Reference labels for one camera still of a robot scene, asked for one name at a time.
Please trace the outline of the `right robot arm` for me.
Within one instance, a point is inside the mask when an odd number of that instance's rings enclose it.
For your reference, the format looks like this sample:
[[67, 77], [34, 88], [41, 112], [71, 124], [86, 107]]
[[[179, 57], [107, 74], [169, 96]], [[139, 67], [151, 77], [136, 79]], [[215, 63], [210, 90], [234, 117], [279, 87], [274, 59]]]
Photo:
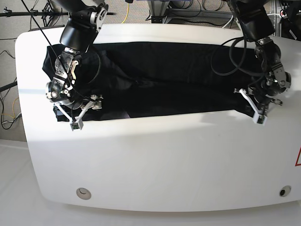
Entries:
[[61, 54], [54, 53], [55, 73], [47, 84], [46, 97], [52, 103], [68, 106], [80, 99], [91, 100], [76, 88], [75, 63], [89, 50], [96, 39], [108, 13], [104, 0], [56, 0], [69, 14], [62, 32], [60, 44], [64, 46]]

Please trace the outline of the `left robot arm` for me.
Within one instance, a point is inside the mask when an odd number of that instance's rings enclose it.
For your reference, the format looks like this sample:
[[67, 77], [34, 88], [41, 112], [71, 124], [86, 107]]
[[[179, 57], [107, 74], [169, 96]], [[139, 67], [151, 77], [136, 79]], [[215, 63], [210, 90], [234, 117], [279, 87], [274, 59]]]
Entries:
[[291, 86], [291, 76], [281, 63], [281, 50], [270, 38], [275, 29], [264, 8], [265, 3], [265, 0], [227, 1], [243, 32], [244, 42], [255, 43], [255, 56], [260, 61], [261, 72], [244, 69], [242, 63], [235, 62], [232, 51], [238, 43], [237, 40], [230, 47], [230, 60], [238, 70], [259, 78], [253, 88], [247, 89], [247, 94], [253, 96], [251, 99], [259, 109], [267, 108], [275, 96], [287, 91]]

